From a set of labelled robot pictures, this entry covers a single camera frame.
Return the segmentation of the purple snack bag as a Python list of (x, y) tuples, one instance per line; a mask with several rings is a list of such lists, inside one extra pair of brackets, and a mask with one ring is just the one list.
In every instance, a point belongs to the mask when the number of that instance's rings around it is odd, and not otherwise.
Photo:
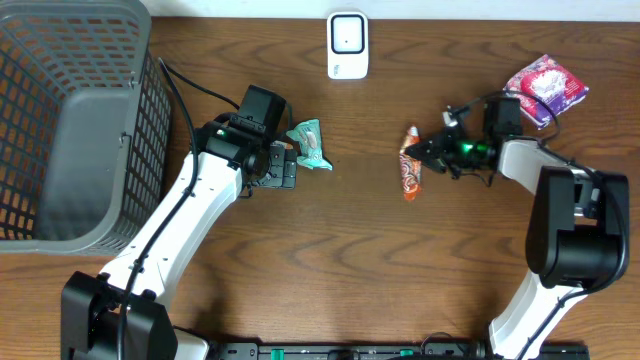
[(550, 125), (553, 118), (538, 101), (524, 93), (540, 99), (554, 115), (559, 115), (584, 100), (589, 92), (588, 86), (547, 54), (513, 75), (504, 89), (516, 91), (523, 114), (538, 129)]

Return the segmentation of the red-brown snack bar wrapper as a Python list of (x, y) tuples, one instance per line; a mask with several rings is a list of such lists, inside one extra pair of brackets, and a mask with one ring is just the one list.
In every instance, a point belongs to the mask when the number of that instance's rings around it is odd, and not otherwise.
[(414, 201), (421, 192), (421, 162), (415, 160), (406, 153), (406, 150), (419, 142), (419, 133), (416, 126), (408, 128), (399, 151), (401, 183), (404, 199)]

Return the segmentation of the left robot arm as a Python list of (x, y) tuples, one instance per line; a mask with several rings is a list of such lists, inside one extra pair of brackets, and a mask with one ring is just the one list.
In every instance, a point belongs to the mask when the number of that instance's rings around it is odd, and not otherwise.
[(160, 205), (96, 276), (75, 272), (61, 296), (64, 359), (206, 359), (209, 340), (175, 327), (169, 308), (195, 252), (249, 187), (292, 189), (295, 160), (278, 143), (282, 115), (224, 113), (194, 129)]

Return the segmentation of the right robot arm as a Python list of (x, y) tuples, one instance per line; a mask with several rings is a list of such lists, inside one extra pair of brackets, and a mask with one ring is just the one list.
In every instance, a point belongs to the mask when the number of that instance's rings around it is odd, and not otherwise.
[(629, 260), (625, 176), (566, 159), (520, 127), (490, 126), (471, 140), (460, 125), (407, 146), (405, 155), (455, 178), (492, 170), (534, 196), (525, 240), (528, 271), (488, 328), (493, 356), (534, 359), (577, 303), (617, 281)]

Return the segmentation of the green wet wipes pack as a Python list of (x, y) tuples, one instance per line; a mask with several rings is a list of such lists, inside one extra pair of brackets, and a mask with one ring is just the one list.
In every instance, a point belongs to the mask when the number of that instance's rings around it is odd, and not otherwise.
[(286, 135), (297, 142), (300, 147), (300, 155), (297, 164), (308, 169), (333, 170), (333, 165), (324, 158), (322, 149), (322, 136), (318, 119), (303, 121)]

